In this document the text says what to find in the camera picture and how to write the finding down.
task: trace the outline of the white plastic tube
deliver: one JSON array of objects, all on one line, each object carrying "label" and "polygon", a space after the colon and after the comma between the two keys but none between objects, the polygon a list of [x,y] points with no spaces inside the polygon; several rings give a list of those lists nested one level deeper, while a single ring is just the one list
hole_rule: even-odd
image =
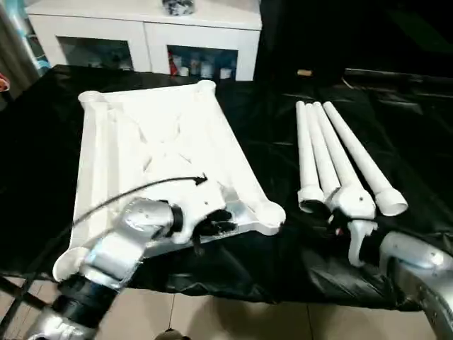
[{"label": "white plastic tube", "polygon": [[348,148],[349,153],[373,190],[376,204],[382,214],[396,216],[405,211],[408,208],[408,204],[403,195],[391,186],[389,180],[373,161],[373,158],[368,154],[333,104],[328,101],[323,104],[323,107],[343,144]]},{"label": "white plastic tube", "polygon": [[340,179],[341,186],[363,188],[359,177],[355,173],[355,170],[346,154],[346,151],[343,149],[343,146],[341,145],[331,122],[324,112],[323,106],[317,101],[313,103],[313,107],[315,109],[316,117],[318,118],[318,123],[323,133],[324,140],[326,141],[333,165],[337,172],[338,178]]},{"label": "white plastic tube", "polygon": [[300,190],[297,192],[299,206],[304,210],[304,202],[324,201],[324,194],[319,187],[318,172],[311,146],[310,131],[303,101],[296,103],[297,143],[299,150]]},{"label": "white plastic tube", "polygon": [[319,180],[324,192],[324,197],[329,198],[337,188],[340,188],[337,173],[333,167],[331,156],[328,152],[321,128],[312,104],[306,105],[306,114],[309,121],[311,144],[313,145],[314,158],[318,169]]}]

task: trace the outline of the tiled floor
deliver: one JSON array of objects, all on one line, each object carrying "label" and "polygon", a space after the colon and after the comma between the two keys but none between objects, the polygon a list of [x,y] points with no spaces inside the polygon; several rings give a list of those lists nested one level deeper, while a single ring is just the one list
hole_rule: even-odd
[{"label": "tiled floor", "polygon": [[[55,297],[55,287],[49,282],[35,283],[32,291],[46,302]],[[0,293],[0,315],[11,301]],[[37,315],[37,310],[22,306],[8,330],[8,339],[22,339]],[[147,290],[123,292],[96,338],[152,340],[168,326],[192,340],[435,339],[423,313],[301,303],[266,305]]]}]

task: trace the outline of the black cable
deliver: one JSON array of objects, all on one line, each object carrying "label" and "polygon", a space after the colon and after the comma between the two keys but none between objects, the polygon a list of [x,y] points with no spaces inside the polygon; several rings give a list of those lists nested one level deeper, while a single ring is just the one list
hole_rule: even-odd
[{"label": "black cable", "polygon": [[141,191],[150,186],[155,186],[158,184],[163,184],[166,182],[173,182],[173,181],[195,181],[196,184],[199,184],[199,183],[202,183],[203,181],[206,181],[206,179],[202,178],[202,177],[174,177],[174,178],[162,179],[160,181],[154,181],[154,182],[146,183],[142,186],[138,186],[132,190],[126,191],[125,193],[121,193],[121,194],[119,194],[113,198],[110,198],[110,199],[106,200],[105,202],[97,205],[93,209],[84,213],[77,220],[75,220],[74,223],[71,223],[70,225],[65,227],[56,237],[49,240],[46,243],[45,247],[43,248],[43,251],[38,255],[38,257],[36,257],[36,259],[28,267],[27,272],[30,274],[28,274],[27,277],[25,278],[25,282],[23,283],[23,285],[21,287],[21,291],[16,296],[13,303],[9,307],[8,311],[6,312],[4,318],[0,322],[0,339],[4,339],[6,330],[8,329],[10,323],[13,321],[14,316],[16,315],[21,303],[23,302],[23,298],[24,298],[25,294],[28,292],[28,290],[30,290],[30,287],[33,284],[33,281],[36,279],[36,276],[38,275],[38,272],[40,270],[40,267],[41,267],[44,259],[50,255],[50,253],[59,244],[60,239],[65,234],[70,232],[72,227],[76,227],[80,222],[83,222],[84,220],[86,220],[87,218],[92,216],[92,214],[94,214],[95,212],[99,211],[100,209],[106,207],[107,205],[111,204],[112,202],[115,202],[116,200],[119,200],[132,193],[136,193],[137,191]]}]

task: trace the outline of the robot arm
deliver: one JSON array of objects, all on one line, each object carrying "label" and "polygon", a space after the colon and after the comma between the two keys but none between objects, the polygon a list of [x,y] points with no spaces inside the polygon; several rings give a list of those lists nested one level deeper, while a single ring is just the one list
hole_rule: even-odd
[{"label": "robot arm", "polygon": [[453,258],[426,242],[399,232],[380,246],[381,272],[418,303],[438,339],[453,339]]},{"label": "robot arm", "polygon": [[79,272],[60,283],[61,295],[42,311],[25,339],[93,339],[113,300],[148,256],[149,244],[189,242],[195,226],[223,208],[222,195],[209,181],[180,206],[135,198],[94,244]]}]

